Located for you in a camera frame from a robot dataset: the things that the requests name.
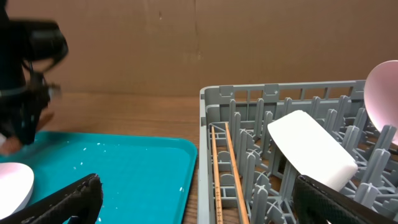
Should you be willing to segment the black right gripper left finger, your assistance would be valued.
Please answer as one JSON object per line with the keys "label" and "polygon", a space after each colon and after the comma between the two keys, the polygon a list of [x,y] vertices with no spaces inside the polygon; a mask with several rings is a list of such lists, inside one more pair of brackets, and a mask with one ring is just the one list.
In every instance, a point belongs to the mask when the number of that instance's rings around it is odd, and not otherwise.
{"label": "black right gripper left finger", "polygon": [[1,224],[92,224],[103,205],[98,174],[89,174],[1,220]]}

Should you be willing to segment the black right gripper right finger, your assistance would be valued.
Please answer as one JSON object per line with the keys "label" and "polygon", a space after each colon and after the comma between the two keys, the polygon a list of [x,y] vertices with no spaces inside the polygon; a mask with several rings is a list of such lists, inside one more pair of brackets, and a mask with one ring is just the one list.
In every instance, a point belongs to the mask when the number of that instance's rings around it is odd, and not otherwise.
{"label": "black right gripper right finger", "polygon": [[303,224],[395,224],[393,219],[306,175],[295,180],[293,205],[298,221]]}

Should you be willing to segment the white bowl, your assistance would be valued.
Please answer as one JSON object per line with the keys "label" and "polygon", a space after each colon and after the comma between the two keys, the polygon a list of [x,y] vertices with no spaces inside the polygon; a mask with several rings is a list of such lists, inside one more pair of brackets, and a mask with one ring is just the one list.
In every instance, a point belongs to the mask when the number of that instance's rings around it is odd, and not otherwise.
{"label": "white bowl", "polygon": [[358,171],[355,159],[308,113],[293,111],[267,126],[272,140],[302,175],[340,191]]}

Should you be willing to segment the carrot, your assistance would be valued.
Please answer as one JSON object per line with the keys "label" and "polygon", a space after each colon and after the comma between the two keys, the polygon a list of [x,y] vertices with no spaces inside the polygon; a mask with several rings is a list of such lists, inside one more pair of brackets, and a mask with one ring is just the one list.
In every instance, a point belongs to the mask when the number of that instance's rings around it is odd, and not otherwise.
{"label": "carrot", "polygon": [[[48,112],[42,115],[39,119],[36,130],[40,131],[47,123],[51,121],[53,117],[54,112]],[[11,136],[5,139],[4,142],[1,144],[1,155],[9,156],[13,153],[20,151],[22,147],[23,144],[20,142],[20,140],[15,136]]]}

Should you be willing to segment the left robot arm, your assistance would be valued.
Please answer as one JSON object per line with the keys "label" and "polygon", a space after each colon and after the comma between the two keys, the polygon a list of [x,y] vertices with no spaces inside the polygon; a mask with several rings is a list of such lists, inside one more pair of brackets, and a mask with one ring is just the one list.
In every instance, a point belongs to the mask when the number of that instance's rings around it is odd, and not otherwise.
{"label": "left robot arm", "polygon": [[54,20],[10,19],[6,5],[1,0],[1,134],[29,145],[60,90],[44,75],[67,56],[68,45]]}

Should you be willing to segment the pink bowl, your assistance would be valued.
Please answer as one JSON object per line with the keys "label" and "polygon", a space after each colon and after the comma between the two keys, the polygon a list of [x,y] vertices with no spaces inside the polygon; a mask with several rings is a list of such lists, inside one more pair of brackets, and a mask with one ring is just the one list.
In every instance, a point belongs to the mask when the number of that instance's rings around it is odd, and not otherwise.
{"label": "pink bowl", "polygon": [[397,61],[380,63],[369,73],[364,86],[364,105],[378,131],[397,128]]}

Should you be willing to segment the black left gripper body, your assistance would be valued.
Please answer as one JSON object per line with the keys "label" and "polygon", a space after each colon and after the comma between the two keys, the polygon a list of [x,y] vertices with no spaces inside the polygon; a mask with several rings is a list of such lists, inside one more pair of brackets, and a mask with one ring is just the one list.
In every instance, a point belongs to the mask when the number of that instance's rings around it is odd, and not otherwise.
{"label": "black left gripper body", "polygon": [[1,97],[1,134],[16,137],[23,145],[34,142],[39,118],[54,95],[60,93],[60,85],[44,83],[28,84],[15,95]]}

